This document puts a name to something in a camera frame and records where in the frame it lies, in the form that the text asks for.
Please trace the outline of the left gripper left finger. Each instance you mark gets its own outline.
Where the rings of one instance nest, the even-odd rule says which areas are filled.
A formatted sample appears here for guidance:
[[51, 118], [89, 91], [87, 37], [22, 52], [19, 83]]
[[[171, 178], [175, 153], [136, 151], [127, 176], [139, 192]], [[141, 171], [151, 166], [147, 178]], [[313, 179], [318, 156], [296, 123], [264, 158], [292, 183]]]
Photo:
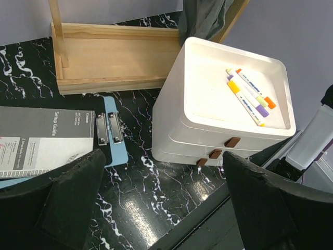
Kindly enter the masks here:
[[100, 149], [1, 189], [1, 249], [83, 249], [105, 155]]

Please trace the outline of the grey shorts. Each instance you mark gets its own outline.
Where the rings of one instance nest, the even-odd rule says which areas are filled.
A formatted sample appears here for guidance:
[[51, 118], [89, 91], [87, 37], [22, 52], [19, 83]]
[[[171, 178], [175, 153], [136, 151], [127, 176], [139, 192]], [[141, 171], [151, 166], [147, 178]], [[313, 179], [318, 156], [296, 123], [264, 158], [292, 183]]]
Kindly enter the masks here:
[[178, 21], [180, 45], [187, 38], [210, 40], [225, 26], [225, 16], [233, 0], [184, 0]]

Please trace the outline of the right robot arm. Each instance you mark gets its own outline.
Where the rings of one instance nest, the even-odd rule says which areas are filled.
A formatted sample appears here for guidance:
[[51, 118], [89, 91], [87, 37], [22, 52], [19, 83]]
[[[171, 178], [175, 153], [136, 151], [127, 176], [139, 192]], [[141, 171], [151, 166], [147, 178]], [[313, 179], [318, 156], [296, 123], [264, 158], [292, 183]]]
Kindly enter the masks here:
[[297, 181], [308, 167], [332, 146], [332, 86], [321, 100], [317, 113], [301, 133], [287, 155], [272, 170], [292, 181]]

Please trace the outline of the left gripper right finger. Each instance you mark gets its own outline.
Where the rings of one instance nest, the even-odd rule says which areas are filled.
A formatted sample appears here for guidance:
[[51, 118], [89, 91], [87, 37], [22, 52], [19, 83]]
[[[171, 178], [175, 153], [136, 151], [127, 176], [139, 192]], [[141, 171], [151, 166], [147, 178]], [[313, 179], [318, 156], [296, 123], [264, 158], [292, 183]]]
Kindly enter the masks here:
[[223, 153], [245, 249], [332, 249], [332, 194]]

